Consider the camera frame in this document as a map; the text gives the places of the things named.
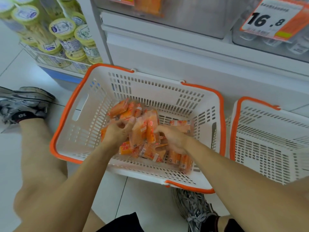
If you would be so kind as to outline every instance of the person's left hand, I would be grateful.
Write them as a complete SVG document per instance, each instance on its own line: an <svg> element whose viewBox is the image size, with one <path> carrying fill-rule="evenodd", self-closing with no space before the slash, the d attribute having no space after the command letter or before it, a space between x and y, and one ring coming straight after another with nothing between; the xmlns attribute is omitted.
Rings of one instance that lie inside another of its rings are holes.
<svg viewBox="0 0 309 232"><path fill-rule="evenodd" d="M115 149L115 151L118 151L119 147L128 138L129 132L132 130L135 122L135 117L131 117L126 125L123 121L110 124L106 130L106 134L101 143L101 146L107 146L109 148Z"/></svg>

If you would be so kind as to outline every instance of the basket filled with snacks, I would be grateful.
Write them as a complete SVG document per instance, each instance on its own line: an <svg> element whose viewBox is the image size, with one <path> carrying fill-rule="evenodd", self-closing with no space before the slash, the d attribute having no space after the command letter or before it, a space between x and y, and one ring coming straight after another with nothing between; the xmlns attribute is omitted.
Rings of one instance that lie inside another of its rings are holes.
<svg viewBox="0 0 309 232"><path fill-rule="evenodd" d="M128 139L110 160L109 171L214 193L190 156L169 149L164 134L154 131L158 125L172 125L224 156L223 110L223 98L214 89L96 64L68 101L50 144L51 152L80 164L103 140L109 124L136 117Z"/></svg>

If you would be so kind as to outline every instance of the hand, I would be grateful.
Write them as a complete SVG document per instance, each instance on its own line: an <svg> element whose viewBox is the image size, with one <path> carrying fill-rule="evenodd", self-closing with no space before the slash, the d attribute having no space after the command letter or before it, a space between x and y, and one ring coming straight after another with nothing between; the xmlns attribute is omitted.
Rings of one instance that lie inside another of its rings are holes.
<svg viewBox="0 0 309 232"><path fill-rule="evenodd" d="M157 127L157 129L154 132L164 133L164 135L166 136L166 139L168 140L168 146L173 151L181 155L187 154L185 150L185 144L189 137L185 135L184 133L180 132L177 128L170 126L170 125L160 125Z"/></svg>
<svg viewBox="0 0 309 232"><path fill-rule="evenodd" d="M121 144L123 144L128 138L129 132L132 130L135 122L135 117L131 117L126 123L126 125L123 121L110 124L106 130L105 137L100 145L104 147L107 146L117 151Z"/></svg>

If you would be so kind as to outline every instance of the basket rim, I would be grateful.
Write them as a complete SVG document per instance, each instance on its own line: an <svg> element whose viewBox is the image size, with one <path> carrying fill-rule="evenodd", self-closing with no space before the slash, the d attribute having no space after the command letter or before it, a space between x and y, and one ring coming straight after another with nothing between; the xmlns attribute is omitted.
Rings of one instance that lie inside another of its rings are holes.
<svg viewBox="0 0 309 232"><path fill-rule="evenodd" d="M253 101L262 105L265 105L267 107L270 107L276 111L280 111L281 108L278 105L271 105L265 101L252 98L252 97L241 97L237 101L237 107L236 107L236 113L232 122L232 128L231 128L231 134L230 134L230 159L235 161L235 145L236 145L236 135L237 135L237 128L238 128L238 122L240 119L240 112L241 112L241 105L242 102L245 100Z"/></svg>
<svg viewBox="0 0 309 232"><path fill-rule="evenodd" d="M56 130L56 132L54 133L53 137L52 137L52 140L50 142L50 145L49 145L49 149L50 149L50 152L52 153L52 155L54 155L55 157L59 158L59 159L62 159L62 160L65 160L65 161L69 161L69 162L72 162L72 163L75 163L75 164L81 164L83 161L82 160L76 160L76 159L73 159L71 157L67 157L67 156L63 156L61 154L59 154L57 152L57 149L56 149L56 143L57 143L57 140L60 136L60 133L64 127L64 124L65 124L65 121L68 117L68 114L72 108L72 105L73 103L75 102L75 99L77 98L79 92L81 91L81 89L83 88L84 84L87 82L87 79L89 78L91 72L96 68L96 67L100 67L100 66L103 66L103 67L109 67L109 68L114 68L114 69L118 69L118 70L122 70L122 71L126 71L126 72L129 72L129 73L135 73L136 71L135 70L128 70L126 68L123 68L123 67L119 67L119 66L113 66L113 65L109 65L109 64L103 64L103 63L97 63L97 64L94 64L92 66L89 67L89 69L87 70L87 73L85 74L83 80L79 83L79 85L76 87L76 89L74 90L74 92L72 93L69 101L67 102L65 108L64 108L64 111L61 115L61 118L60 118L60 121L59 121L59 126ZM208 88L208 87L205 87L205 86L201 86L201 85L195 85L195 84L189 84L185 81L181 81L181 84L182 85L185 85L185 86L191 86L191 87L196 87L196 88L200 88L200 89L204 89L204 90L208 90L208 91L211 91L213 93L215 93L218 98L219 98L219 105L220 105L220 125L221 125L221 137L220 137L220 152L219 154L221 156L225 156L225 149L226 149L226 123L225 123L225 116L224 116L224 98L223 96L221 95L221 93L215 89L211 89L211 88ZM170 187L170 185L175 185L177 187L180 187L182 189L185 189L185 190L189 190L189 191L195 191L195 192L199 192L199 193L203 193L203 194L213 194L215 193L214 189L202 189L202 188L195 188L195 187L189 187L189 186L186 186L186 185L182 185L180 183L177 183L177 182L173 182L173 181L170 181L170 180L166 180L165 183L167 184L166 187Z"/></svg>

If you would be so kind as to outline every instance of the forearm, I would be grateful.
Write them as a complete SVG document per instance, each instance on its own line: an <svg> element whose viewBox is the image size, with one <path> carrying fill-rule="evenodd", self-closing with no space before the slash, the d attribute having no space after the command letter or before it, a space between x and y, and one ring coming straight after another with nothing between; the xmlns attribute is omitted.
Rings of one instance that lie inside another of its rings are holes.
<svg viewBox="0 0 309 232"><path fill-rule="evenodd" d="M47 200L31 213L16 231L82 231L108 162L108 147L95 149Z"/></svg>
<svg viewBox="0 0 309 232"><path fill-rule="evenodd" d="M307 230L309 205L302 197L193 138L185 149L246 232Z"/></svg>

